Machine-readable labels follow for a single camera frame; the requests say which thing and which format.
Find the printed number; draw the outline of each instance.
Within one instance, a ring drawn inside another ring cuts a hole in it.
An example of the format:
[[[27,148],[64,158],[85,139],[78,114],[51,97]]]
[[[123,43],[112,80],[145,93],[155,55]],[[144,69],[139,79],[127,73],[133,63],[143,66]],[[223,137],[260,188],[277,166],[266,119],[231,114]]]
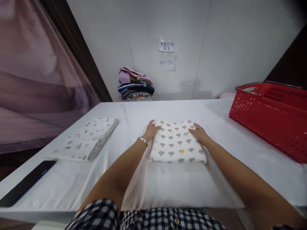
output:
[[[165,61],[161,61],[161,60],[160,60],[160,65],[165,65],[165,63],[168,64],[168,65],[172,65],[172,64],[173,64],[173,61],[167,61],[167,62],[165,62]]]

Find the hand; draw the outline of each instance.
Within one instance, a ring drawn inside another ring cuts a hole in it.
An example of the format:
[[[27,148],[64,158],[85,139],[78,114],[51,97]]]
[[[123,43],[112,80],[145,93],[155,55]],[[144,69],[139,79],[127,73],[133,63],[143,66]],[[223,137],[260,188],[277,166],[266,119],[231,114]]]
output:
[[[150,141],[157,133],[157,131],[159,129],[161,129],[161,126],[157,126],[155,127],[153,125],[153,120],[151,120],[147,126],[146,132],[145,134],[142,136],[143,138],[145,138],[147,141]]]
[[[206,146],[206,144],[212,141],[212,139],[208,136],[206,131],[199,124],[194,123],[194,125],[197,130],[189,129],[190,133],[192,133],[196,137],[196,139],[201,142],[202,145]]]

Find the navy cloth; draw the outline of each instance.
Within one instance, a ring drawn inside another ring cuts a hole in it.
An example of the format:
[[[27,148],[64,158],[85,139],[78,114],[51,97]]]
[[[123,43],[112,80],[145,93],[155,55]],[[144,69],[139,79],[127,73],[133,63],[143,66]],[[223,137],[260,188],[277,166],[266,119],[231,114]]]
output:
[[[154,93],[154,88],[148,85],[145,81],[137,81],[135,83],[121,84],[117,88],[118,92],[120,92],[121,94],[124,94],[127,89],[137,92],[146,92],[151,95]]]

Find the floor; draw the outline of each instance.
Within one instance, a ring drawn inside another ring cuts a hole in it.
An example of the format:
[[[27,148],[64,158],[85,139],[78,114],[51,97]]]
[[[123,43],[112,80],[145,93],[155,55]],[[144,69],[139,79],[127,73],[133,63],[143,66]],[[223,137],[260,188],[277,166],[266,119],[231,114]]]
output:
[[[42,148],[30,149],[15,153],[0,155],[0,181],[10,175],[15,169],[34,156]],[[0,218],[1,230],[30,230],[35,224]]]
[[[35,155],[41,148],[17,152],[14,154],[0,155],[0,181],[11,174],[20,165]],[[242,215],[244,210],[239,210],[240,220],[237,211],[234,209],[207,209],[208,215],[220,221],[228,230],[251,230],[249,222]],[[35,224],[0,218],[1,230],[30,230]]]

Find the smartphone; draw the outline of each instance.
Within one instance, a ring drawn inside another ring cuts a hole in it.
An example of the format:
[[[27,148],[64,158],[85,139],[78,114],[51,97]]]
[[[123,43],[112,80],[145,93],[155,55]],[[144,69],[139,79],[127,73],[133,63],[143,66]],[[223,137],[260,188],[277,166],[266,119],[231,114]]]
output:
[[[1,200],[0,207],[13,206],[26,192],[35,185],[57,161],[43,161],[32,170],[21,182],[9,191]]]

